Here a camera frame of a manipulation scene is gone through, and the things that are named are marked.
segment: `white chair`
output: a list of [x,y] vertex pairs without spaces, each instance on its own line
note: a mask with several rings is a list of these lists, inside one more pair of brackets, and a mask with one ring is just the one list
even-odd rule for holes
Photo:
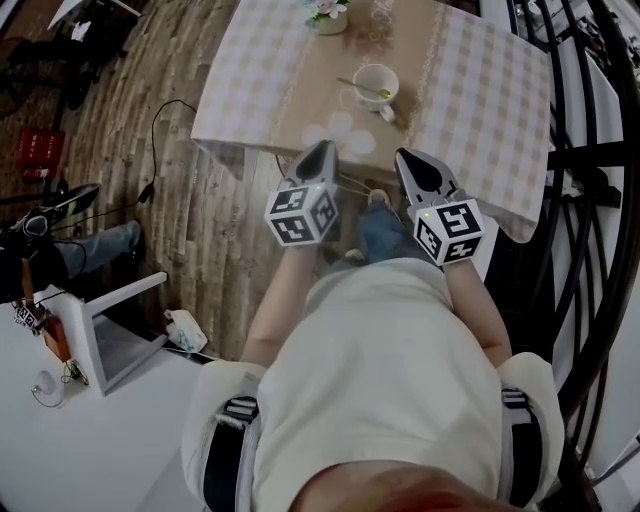
[[[165,272],[140,279],[85,303],[70,293],[46,299],[42,304],[57,316],[64,327],[71,358],[89,380],[89,388],[105,395],[132,370],[160,350],[165,335],[147,341],[106,318],[102,313],[126,299],[167,280]],[[36,302],[58,292],[50,286],[35,296]]]

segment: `jeans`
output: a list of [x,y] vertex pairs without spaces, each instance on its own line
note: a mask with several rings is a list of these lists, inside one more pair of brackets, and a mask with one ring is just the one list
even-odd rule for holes
[[342,258],[329,267],[326,274],[364,267],[371,263],[396,258],[433,260],[418,247],[413,236],[382,201],[374,201],[358,221],[358,238],[364,260]]
[[72,243],[55,240],[53,243],[62,254],[69,279],[73,279],[79,274],[106,265],[121,254],[131,252],[140,240],[141,234],[140,224],[132,220],[88,238],[73,240]]

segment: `black metal railing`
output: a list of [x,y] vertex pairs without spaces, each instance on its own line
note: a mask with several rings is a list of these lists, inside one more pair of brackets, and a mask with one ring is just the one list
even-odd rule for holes
[[[513,5],[510,0],[506,1],[510,13],[511,29],[514,34],[517,34],[517,23],[514,23],[511,18]],[[573,147],[571,139],[566,133],[563,70],[556,41],[557,34],[554,31],[548,7],[545,0],[537,0],[547,34],[548,42],[543,42],[536,37],[534,32],[527,0],[520,3],[528,41],[549,53],[555,92],[555,104],[551,106],[555,124],[552,126],[551,136],[556,151],[549,154],[549,169],[553,170],[554,179],[550,190],[545,194],[546,198],[550,200],[549,208],[546,213],[541,212],[541,215],[546,215],[546,222],[541,222],[539,229],[544,230],[546,245],[538,261],[539,272],[527,308],[529,322],[534,322],[532,312],[537,310],[536,305],[541,300],[540,290],[551,264],[551,248],[561,210],[563,210],[571,247],[569,271],[558,305],[554,308],[555,311],[549,319],[549,327],[546,330],[548,340],[554,343],[573,301],[575,311],[573,367],[560,389],[558,398],[565,423],[568,424],[576,412],[578,415],[573,435],[568,440],[563,455],[560,471],[563,484],[567,478],[575,476],[576,472],[581,472],[589,457],[602,409],[608,354],[624,316],[640,260],[640,160],[638,145],[635,142],[639,140],[640,135],[640,96],[627,54],[626,42],[613,16],[603,0],[588,0],[588,2],[614,71],[611,74],[613,76],[612,85],[620,101],[623,141],[598,144],[594,92],[587,55],[571,4],[569,0],[562,0],[569,24],[567,30],[574,40],[584,95],[586,145],[579,148]],[[620,194],[608,185],[606,175],[599,168],[601,166],[624,167],[620,225],[609,275],[607,275],[605,247],[596,205],[617,207],[619,206]],[[570,172],[575,180],[582,183],[583,195],[581,197],[576,199],[562,197],[565,171]],[[575,208],[575,216],[578,219],[577,234],[574,231],[572,221],[572,207]],[[594,296],[594,269],[589,253],[589,237],[592,228],[602,283],[602,297],[597,308]],[[583,267],[587,285],[586,313],[588,318],[588,333],[584,344],[581,341],[585,304],[582,301],[580,287],[580,275]],[[589,431],[582,447],[581,459],[576,463],[575,451],[585,421],[588,395],[598,375],[600,375],[600,379]]]

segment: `red box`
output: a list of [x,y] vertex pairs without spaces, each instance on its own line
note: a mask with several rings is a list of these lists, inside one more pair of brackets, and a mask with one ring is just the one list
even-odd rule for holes
[[16,165],[57,165],[63,144],[64,132],[23,128],[20,130]]

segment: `black strap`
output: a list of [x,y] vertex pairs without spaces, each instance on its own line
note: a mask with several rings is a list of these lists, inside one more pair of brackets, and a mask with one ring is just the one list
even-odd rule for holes
[[[225,416],[233,426],[225,423]],[[256,416],[258,403],[251,396],[232,398],[218,415],[203,482],[204,500],[212,512],[235,511],[244,434]]]
[[503,403],[522,413],[522,421],[511,426],[513,479],[509,503],[524,507],[538,489],[542,472],[542,432],[527,395],[518,389],[503,390]]

